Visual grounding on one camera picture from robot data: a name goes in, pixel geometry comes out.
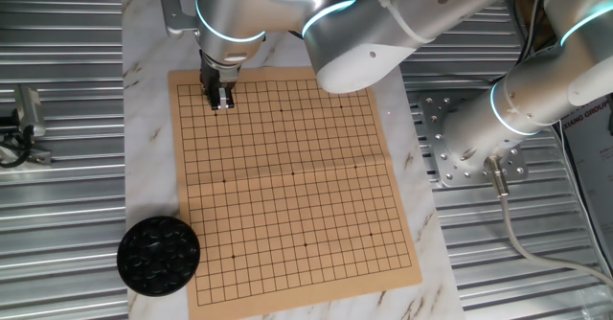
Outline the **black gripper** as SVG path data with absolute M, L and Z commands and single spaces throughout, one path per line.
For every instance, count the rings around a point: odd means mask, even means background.
M 238 81 L 238 73 L 238 64 L 221 63 L 207 54 L 201 55 L 200 82 L 204 86 L 203 93 L 211 109 L 225 110 L 235 106 L 232 90 L 229 88 Z

